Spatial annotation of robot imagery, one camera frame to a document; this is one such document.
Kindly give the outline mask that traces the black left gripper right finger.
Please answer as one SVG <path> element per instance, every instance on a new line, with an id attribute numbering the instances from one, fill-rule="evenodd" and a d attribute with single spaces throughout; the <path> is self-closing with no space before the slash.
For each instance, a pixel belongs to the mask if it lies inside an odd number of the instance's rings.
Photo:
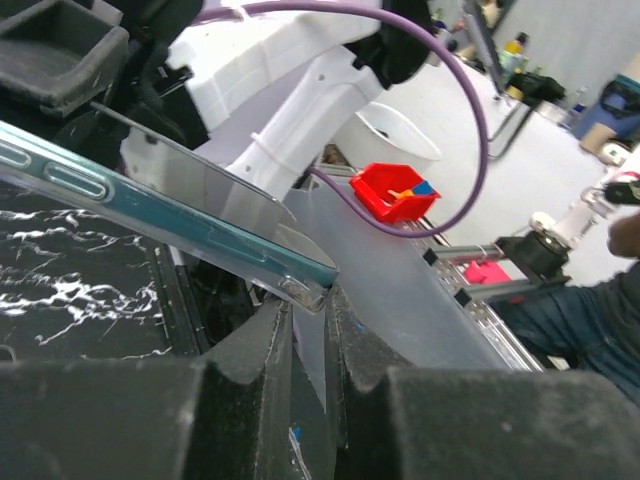
<path id="1" fill-rule="evenodd" d="M 419 368 L 329 297 L 326 408 L 339 479 L 635 479 L 639 412 L 585 372 Z"/>

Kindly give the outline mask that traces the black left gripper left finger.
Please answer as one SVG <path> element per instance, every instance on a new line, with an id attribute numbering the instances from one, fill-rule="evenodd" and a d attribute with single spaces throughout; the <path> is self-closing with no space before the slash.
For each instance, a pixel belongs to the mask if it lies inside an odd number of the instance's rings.
<path id="1" fill-rule="evenodd" d="M 1 369 L 5 479 L 282 479 L 292 309 L 268 299 L 198 357 Z"/>

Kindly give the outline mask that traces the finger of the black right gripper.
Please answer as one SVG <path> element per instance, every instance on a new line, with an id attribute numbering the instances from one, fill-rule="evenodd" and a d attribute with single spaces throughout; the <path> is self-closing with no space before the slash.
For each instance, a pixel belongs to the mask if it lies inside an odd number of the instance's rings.
<path id="1" fill-rule="evenodd" d="M 1 3 L 1 94 L 63 118 L 107 90 L 128 32 L 76 1 Z"/>

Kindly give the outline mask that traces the spare phone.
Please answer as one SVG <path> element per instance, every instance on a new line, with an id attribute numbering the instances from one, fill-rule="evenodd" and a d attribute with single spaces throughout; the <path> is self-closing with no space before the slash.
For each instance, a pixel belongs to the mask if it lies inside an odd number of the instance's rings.
<path id="1" fill-rule="evenodd" d="M 127 127 L 119 174 L 9 123 L 2 179 L 173 246 L 310 311 L 338 276 L 278 199 L 179 143 L 95 103 Z"/>

